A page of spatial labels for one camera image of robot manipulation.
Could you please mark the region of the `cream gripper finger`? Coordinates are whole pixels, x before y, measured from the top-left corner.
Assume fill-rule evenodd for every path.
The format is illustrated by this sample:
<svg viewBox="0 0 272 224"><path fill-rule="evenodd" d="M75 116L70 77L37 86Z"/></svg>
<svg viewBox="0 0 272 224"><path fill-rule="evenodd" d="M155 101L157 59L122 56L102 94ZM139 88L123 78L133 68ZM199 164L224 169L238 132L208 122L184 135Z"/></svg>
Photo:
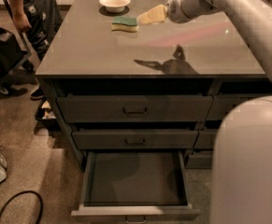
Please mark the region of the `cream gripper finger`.
<svg viewBox="0 0 272 224"><path fill-rule="evenodd" d="M164 5L158 5L140 14L136 18L136 22L139 25L148 25L153 23L164 22L167 17L167 9Z"/></svg>

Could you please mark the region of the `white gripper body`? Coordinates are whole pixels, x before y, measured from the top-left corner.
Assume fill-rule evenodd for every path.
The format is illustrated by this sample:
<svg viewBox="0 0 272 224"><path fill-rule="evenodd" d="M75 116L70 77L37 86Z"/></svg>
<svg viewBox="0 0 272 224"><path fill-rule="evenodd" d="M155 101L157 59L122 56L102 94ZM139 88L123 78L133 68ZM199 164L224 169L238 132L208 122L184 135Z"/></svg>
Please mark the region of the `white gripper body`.
<svg viewBox="0 0 272 224"><path fill-rule="evenodd" d="M185 23L219 10L206 0L168 0L167 17L174 23Z"/></svg>

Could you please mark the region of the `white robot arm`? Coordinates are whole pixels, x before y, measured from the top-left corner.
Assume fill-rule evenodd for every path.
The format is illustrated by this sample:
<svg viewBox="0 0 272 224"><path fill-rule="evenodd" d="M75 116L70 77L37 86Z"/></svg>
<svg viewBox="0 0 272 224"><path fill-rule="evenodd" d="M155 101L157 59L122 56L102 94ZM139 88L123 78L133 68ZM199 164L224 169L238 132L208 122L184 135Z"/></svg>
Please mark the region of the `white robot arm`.
<svg viewBox="0 0 272 224"><path fill-rule="evenodd" d="M184 23L222 11L272 82L272 6L264 0L168 0ZM214 146L210 224L272 224L272 96L249 100L223 120Z"/></svg>

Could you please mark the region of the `person's hand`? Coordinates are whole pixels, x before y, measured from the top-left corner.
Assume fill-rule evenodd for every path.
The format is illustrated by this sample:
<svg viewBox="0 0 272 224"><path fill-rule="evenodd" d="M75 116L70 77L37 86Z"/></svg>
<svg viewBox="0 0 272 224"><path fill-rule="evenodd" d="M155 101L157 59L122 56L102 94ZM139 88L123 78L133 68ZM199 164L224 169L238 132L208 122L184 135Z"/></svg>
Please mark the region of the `person's hand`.
<svg viewBox="0 0 272 224"><path fill-rule="evenodd" d="M31 29L31 24L25 14L16 14L13 16L13 22L16 29L21 33L26 33Z"/></svg>

